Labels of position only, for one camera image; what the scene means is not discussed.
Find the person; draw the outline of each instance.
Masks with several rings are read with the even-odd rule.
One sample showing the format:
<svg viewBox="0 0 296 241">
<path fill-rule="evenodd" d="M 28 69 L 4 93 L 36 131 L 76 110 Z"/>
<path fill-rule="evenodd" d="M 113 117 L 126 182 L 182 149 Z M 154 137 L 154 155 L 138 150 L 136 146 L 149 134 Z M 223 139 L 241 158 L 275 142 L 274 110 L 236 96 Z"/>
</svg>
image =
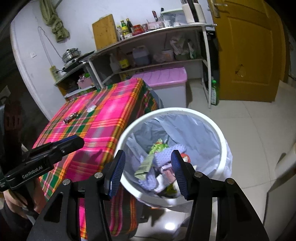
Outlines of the person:
<svg viewBox="0 0 296 241">
<path fill-rule="evenodd" d="M 46 204 L 46 200 L 40 180 L 37 178 L 34 182 L 34 210 L 40 213 Z M 6 190 L 3 194 L 5 201 L 3 209 L 0 210 L 0 241 L 27 240 L 33 225 L 22 210 L 24 205 L 15 197 L 11 190 Z"/>
</svg>

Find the power strip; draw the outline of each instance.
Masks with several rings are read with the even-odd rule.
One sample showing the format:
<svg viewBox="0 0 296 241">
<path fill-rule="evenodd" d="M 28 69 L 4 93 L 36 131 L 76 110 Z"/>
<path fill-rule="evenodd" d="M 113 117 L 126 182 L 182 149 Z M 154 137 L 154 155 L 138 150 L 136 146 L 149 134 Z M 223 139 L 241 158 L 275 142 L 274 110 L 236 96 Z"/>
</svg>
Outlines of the power strip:
<svg viewBox="0 0 296 241">
<path fill-rule="evenodd" d="M 56 66 L 54 65 L 54 66 L 51 66 L 51 67 L 50 67 L 49 71 L 51 72 L 53 78 L 54 78 L 55 81 L 57 82 L 57 81 L 60 79 L 60 77 L 61 77 L 60 73 L 58 72 L 59 70 L 58 70 L 58 69 L 56 68 Z"/>
</svg>

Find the pink lid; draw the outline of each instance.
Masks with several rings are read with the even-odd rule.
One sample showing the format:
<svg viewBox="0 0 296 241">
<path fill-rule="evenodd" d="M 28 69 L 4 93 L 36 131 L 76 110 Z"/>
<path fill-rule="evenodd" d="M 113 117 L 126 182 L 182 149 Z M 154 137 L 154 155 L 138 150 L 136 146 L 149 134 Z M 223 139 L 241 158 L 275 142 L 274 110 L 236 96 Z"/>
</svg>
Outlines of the pink lid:
<svg viewBox="0 0 296 241">
<path fill-rule="evenodd" d="M 150 87 L 183 84 L 187 81 L 187 73 L 184 67 L 172 69 L 159 69 L 135 74 L 133 78 L 141 78 Z"/>
</svg>

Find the trash can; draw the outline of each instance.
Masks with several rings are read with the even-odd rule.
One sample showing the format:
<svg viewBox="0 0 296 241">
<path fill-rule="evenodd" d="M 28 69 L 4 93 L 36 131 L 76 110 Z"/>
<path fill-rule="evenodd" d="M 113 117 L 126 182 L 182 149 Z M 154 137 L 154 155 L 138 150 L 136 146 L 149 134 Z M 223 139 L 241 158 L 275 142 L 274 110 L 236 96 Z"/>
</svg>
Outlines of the trash can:
<svg viewBox="0 0 296 241">
<path fill-rule="evenodd" d="M 206 115 L 187 108 L 164 108 L 152 111 L 135 120 L 121 135 L 115 153 L 124 150 L 126 164 L 121 177 L 124 188 L 139 201 L 152 207 L 167 207 L 176 211 L 178 206 L 192 202 L 184 199 L 160 197 L 143 189 L 134 177 L 140 155 L 159 138 L 169 146 L 182 144 L 191 164 L 208 177 L 225 180 L 231 176 L 232 155 L 219 127 Z"/>
</svg>

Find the hanging cloth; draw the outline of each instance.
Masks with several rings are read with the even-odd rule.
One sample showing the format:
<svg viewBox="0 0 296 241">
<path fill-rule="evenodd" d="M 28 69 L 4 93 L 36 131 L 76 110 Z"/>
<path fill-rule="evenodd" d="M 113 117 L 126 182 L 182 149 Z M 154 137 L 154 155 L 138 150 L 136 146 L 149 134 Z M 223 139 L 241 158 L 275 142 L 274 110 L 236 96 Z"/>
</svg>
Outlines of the hanging cloth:
<svg viewBox="0 0 296 241">
<path fill-rule="evenodd" d="M 70 36 L 57 15 L 51 0 L 40 0 L 40 10 L 45 24 L 52 28 L 52 33 L 55 35 L 57 42 Z"/>
</svg>

